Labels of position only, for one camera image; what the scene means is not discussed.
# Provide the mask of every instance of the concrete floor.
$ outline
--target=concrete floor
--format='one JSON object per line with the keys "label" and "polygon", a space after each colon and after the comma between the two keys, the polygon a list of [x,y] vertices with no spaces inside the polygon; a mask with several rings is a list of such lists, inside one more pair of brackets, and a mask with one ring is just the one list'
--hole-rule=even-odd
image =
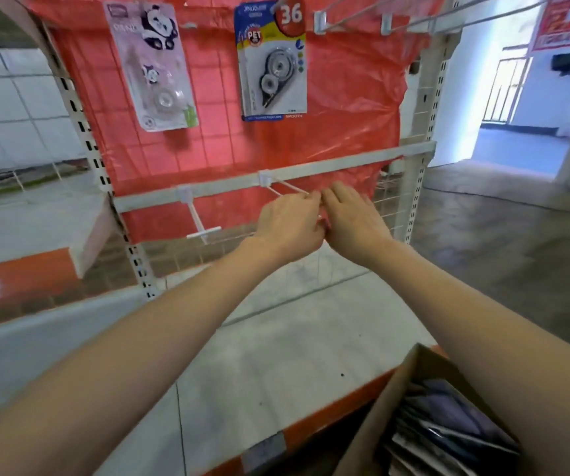
{"label": "concrete floor", "polygon": [[566,138],[482,128],[472,160],[555,176],[569,144],[570,140]]}
{"label": "concrete floor", "polygon": [[425,188],[413,246],[570,343],[570,191],[471,160],[429,169]]}

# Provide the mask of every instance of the red banner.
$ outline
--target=red banner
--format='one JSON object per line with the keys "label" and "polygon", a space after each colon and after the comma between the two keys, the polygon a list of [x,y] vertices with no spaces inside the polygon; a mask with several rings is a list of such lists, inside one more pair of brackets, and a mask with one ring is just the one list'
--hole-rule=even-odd
{"label": "red banner", "polygon": [[570,0],[548,0],[536,29],[533,51],[570,47]]}

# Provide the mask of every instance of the tiled wall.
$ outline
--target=tiled wall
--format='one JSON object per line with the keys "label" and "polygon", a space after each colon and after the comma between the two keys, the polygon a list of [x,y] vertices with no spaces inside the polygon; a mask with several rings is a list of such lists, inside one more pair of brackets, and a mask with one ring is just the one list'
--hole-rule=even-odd
{"label": "tiled wall", "polygon": [[0,169],[84,158],[39,49],[0,49]]}

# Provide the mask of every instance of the red plastic sheet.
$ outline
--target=red plastic sheet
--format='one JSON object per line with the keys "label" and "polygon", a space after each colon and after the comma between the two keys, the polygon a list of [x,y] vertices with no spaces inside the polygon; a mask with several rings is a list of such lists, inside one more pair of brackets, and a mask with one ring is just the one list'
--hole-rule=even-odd
{"label": "red plastic sheet", "polygon": [[[346,32],[313,34],[312,13],[334,0],[305,0],[308,20],[308,113],[301,119],[243,122],[233,34],[233,8],[249,0],[172,2],[192,82],[199,127],[147,133],[139,127],[106,24],[103,0],[25,0],[54,28],[51,35],[75,81],[116,195],[130,195],[244,175],[310,161],[334,159],[399,144],[399,105],[405,71],[428,36],[398,30],[380,36],[380,13],[405,24],[408,16],[439,12],[443,0],[382,0],[346,23]],[[343,0],[329,23],[380,0]],[[182,29],[186,23],[197,28]],[[383,164],[313,176],[301,183],[322,188],[344,178],[371,192]],[[265,189],[248,189],[195,201],[206,227],[256,220]],[[194,224],[181,204],[124,215],[136,242],[183,237]]]}

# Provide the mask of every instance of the forearm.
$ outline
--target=forearm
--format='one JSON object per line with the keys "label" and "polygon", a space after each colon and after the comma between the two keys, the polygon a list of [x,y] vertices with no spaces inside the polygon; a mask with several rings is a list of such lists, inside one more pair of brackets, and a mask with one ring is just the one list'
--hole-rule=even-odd
{"label": "forearm", "polygon": [[372,269],[552,473],[570,472],[570,345],[391,241]]}
{"label": "forearm", "polygon": [[93,472],[276,268],[248,239],[50,369],[0,412],[0,474]]}

